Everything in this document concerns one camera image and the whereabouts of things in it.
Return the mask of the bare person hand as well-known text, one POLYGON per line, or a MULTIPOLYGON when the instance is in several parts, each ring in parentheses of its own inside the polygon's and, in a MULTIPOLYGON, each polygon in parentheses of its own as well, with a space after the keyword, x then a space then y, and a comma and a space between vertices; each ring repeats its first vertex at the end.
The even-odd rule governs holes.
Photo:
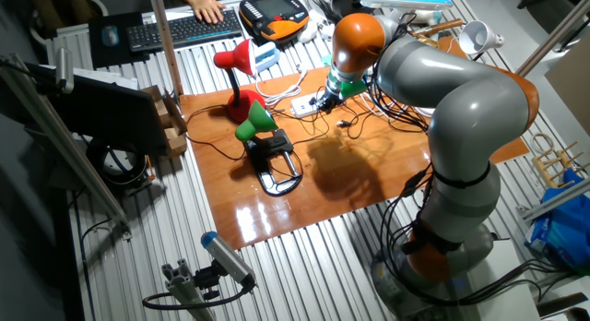
POLYGON ((222 11, 225 6, 217 0, 183 0, 194 11, 199 20, 209 24, 217 24, 224 20, 222 11))

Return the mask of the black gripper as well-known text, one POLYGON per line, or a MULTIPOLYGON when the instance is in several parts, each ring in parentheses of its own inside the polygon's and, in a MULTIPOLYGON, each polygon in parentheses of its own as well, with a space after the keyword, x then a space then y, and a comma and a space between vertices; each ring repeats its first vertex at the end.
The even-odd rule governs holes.
POLYGON ((326 86, 324 89, 324 94, 319 98, 317 102, 317 108, 322 111, 324 110, 326 114, 330 114, 336 106, 340 105, 343 100, 340 96, 341 88, 339 87, 329 87, 326 86))

